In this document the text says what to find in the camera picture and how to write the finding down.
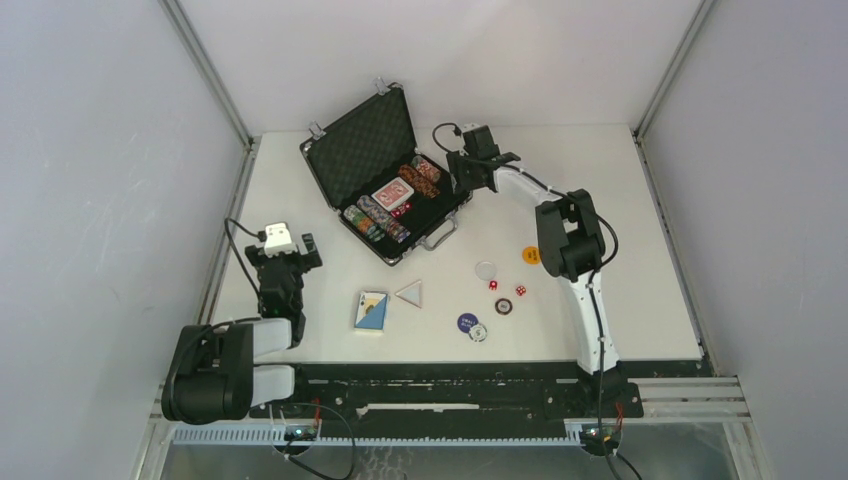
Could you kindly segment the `black aluminium poker case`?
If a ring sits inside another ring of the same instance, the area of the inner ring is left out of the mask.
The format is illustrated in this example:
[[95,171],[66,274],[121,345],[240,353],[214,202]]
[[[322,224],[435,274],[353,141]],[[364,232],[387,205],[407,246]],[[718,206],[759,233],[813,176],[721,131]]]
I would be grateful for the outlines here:
[[[404,86],[398,82],[375,80],[377,92],[329,125],[310,125],[310,136],[299,150],[327,205],[340,222],[385,264],[394,266],[415,248],[432,251],[448,238],[443,235],[431,242],[428,237],[445,223],[456,227],[456,215],[472,199],[467,192],[453,191],[452,177],[432,156],[418,146]],[[371,198],[390,181],[404,177],[403,166],[414,167],[420,157],[439,172],[429,195],[413,189],[406,200],[410,209],[393,220],[408,233],[388,233],[386,224],[377,219],[365,233],[346,217],[354,206],[371,219],[361,198]]]

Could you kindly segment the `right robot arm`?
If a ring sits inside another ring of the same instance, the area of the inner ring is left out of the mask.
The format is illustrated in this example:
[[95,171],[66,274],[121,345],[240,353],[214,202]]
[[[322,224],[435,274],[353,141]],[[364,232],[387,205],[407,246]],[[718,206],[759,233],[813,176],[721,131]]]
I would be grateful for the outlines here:
[[489,127],[447,126],[463,142],[458,150],[439,146],[446,153],[455,192],[487,188],[533,209],[541,263],[560,283],[571,308],[582,371],[579,406],[589,415],[605,415],[626,381],[617,371],[620,357],[602,299],[602,269],[618,253],[616,232],[597,213],[587,191],[560,192],[538,179],[519,164],[518,155],[500,150]]

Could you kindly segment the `clear round dealer button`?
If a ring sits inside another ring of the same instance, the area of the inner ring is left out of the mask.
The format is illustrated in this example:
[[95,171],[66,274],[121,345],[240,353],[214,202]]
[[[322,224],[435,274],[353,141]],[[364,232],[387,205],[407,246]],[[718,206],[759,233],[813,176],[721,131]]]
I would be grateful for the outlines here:
[[497,267],[490,261],[480,261],[475,265],[474,272],[479,279],[489,282],[496,278]]

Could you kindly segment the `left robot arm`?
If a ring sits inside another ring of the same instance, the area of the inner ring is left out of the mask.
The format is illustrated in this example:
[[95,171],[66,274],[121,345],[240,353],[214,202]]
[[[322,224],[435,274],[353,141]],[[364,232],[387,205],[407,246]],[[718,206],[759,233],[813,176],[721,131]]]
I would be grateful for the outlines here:
[[166,419],[190,425],[240,420],[251,408],[274,401],[290,417],[311,407],[311,388],[296,368],[258,364],[260,357],[298,346],[303,338],[303,276],[322,265],[312,234],[301,251],[291,242],[245,248],[259,281],[258,315],[181,330],[166,376],[161,407]]

